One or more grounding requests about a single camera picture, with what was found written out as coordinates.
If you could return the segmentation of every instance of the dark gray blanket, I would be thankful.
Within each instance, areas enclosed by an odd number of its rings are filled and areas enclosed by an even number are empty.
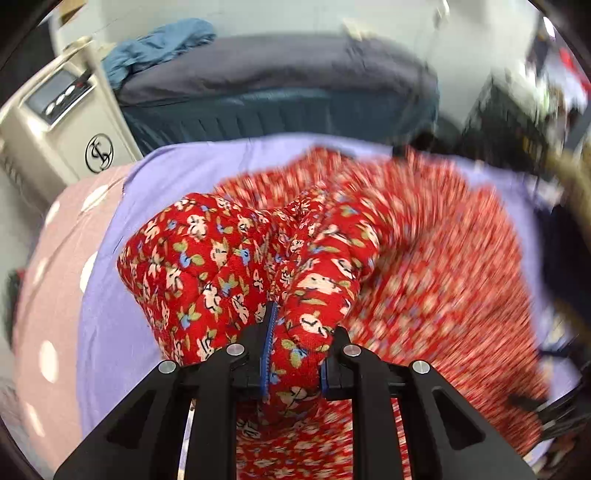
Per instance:
[[[377,38],[258,35],[218,38],[133,75],[120,103],[212,96],[277,87],[389,90],[437,95],[437,76],[413,54]]]

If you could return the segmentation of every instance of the blue cloth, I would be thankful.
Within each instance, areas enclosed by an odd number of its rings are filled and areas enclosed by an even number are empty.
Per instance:
[[[185,18],[163,25],[137,40],[118,44],[103,60],[111,88],[137,72],[172,60],[187,50],[211,43],[216,38],[213,25],[199,18]]]

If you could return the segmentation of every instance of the red floral dress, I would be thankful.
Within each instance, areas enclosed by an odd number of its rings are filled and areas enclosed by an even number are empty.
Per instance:
[[[432,363],[520,453],[544,395],[518,241],[491,189],[451,164],[356,163],[317,148],[192,193],[147,222],[118,268],[166,358],[204,361],[280,305],[268,394],[238,420],[241,478],[351,478],[350,402],[319,395],[336,325],[383,360]],[[410,474],[397,405],[405,474]]]

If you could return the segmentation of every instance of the white wall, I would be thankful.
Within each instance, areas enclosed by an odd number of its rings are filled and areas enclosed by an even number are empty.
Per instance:
[[[89,0],[65,28],[69,34],[86,28],[86,34],[100,41],[118,42],[185,17],[210,21],[220,36],[337,31],[344,19],[350,19],[422,59],[431,50],[428,60],[439,76],[441,111],[462,123],[491,69],[516,69],[523,62],[537,11],[527,0],[449,0],[450,21],[434,38],[438,4],[439,0]]]

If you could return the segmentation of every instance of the white polka dot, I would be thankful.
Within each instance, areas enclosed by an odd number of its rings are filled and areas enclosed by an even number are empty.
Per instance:
[[[80,289],[82,293],[86,291],[86,286],[88,285],[88,279],[90,278],[90,274],[92,273],[92,267],[95,266],[96,254],[98,252],[94,252],[86,263],[84,267],[82,267],[82,273],[80,274]]]
[[[59,209],[60,209],[60,202],[59,202],[59,200],[56,200],[55,202],[53,202],[53,204],[51,205],[51,208],[47,212],[47,216],[45,217],[45,226],[47,226],[51,223],[51,221],[55,218]]]
[[[55,383],[59,371],[57,352],[53,343],[45,340],[39,349],[39,369],[48,382]]]
[[[45,430],[43,430],[43,425],[41,425],[41,420],[39,420],[39,415],[37,415],[37,411],[33,407],[33,405],[25,402],[25,408],[27,409],[27,415],[29,415],[29,420],[31,420],[31,427],[35,430],[35,433],[38,434],[40,437],[45,436]]]
[[[88,195],[82,204],[82,212],[87,212],[102,202],[107,196],[108,189],[109,187],[107,185],[101,185],[94,192]]]
[[[37,269],[35,270],[35,277],[33,278],[33,285],[37,285],[41,279],[43,278],[43,274],[45,273],[45,268],[47,266],[47,259],[42,258],[41,261],[37,265]]]

